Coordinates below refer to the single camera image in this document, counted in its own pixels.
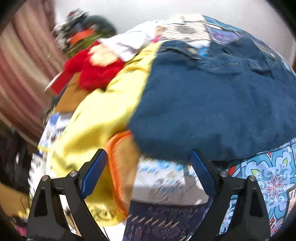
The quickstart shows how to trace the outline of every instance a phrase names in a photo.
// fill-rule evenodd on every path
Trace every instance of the orange strap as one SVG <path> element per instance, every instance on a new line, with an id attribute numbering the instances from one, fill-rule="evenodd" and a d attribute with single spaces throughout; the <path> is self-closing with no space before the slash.
<path id="1" fill-rule="evenodd" d="M 74 45 L 76 44 L 79 40 L 85 39 L 86 37 L 92 35 L 94 33 L 94 30 L 92 29 L 87 29 L 82 32 L 79 32 L 75 34 L 71 39 L 70 39 L 70 44 Z"/>
<path id="2" fill-rule="evenodd" d="M 110 168 L 110 173 L 111 173 L 111 178 L 114 186 L 114 199 L 115 202 L 117 203 L 119 209 L 123 211 L 125 216 L 127 216 L 127 210 L 123 206 L 121 202 L 122 198 L 122 192 L 121 192 L 121 177 L 120 177 L 120 172 L 118 170 L 118 165 L 116 158 L 114 156 L 114 150 L 116 148 L 116 145 L 123 139 L 130 137 L 132 135 L 131 131 L 123 131 L 120 132 L 116 135 L 114 135 L 107 143 L 106 145 L 106 152 L 108 153 L 108 163 L 109 163 L 109 168 Z"/>

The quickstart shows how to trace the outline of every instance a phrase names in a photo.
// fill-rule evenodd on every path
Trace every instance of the pile of clothes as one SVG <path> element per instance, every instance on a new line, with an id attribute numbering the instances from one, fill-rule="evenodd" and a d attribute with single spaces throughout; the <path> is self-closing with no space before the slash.
<path id="1" fill-rule="evenodd" d="M 138 229 L 140 240 L 187 240 L 213 203 L 189 162 L 198 149 L 233 177 L 253 175 L 271 234 L 279 229 L 296 190 L 296 75 L 264 42 L 207 16 L 175 16 L 99 38 L 64 71 L 74 76 L 52 111 L 73 115 L 39 149 L 57 177 L 107 151 L 85 199 L 99 226 L 126 220 L 129 240 Z"/>
<path id="2" fill-rule="evenodd" d="M 109 38 L 116 34 L 113 25 L 104 17 L 89 15 L 77 8 L 71 11 L 64 22 L 58 23 L 52 31 L 58 46 L 72 57 L 95 39 Z"/>

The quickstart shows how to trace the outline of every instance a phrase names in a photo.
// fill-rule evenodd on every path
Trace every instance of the yellow cloth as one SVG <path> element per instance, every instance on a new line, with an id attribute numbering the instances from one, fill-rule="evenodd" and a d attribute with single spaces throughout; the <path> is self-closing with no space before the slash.
<path id="1" fill-rule="evenodd" d="M 58 177 L 79 170 L 99 148 L 125 129 L 141 100 L 146 80 L 160 44 L 151 44 L 130 60 L 107 86 L 89 94 L 77 107 L 63 134 L 48 155 Z M 93 194 L 85 202 L 99 226 L 116 225 L 123 219 L 112 198 L 112 180 L 107 166 Z"/>

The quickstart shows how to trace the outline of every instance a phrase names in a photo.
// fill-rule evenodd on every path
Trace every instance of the red striped curtain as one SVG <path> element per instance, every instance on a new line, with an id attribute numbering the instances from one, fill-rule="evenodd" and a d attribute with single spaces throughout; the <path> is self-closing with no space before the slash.
<path id="1" fill-rule="evenodd" d="M 62 70 L 52 0 L 27 0 L 0 37 L 0 119 L 36 145 L 51 96 L 48 83 Z"/>

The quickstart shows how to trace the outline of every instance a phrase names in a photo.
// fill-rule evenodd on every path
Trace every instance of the dark blue patterned fabric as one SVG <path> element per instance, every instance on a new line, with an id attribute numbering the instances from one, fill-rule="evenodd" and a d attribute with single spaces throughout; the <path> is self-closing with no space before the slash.
<path id="1" fill-rule="evenodd" d="M 186 241 L 198 228 L 213 200 L 198 206 L 131 202 L 123 241 Z"/>

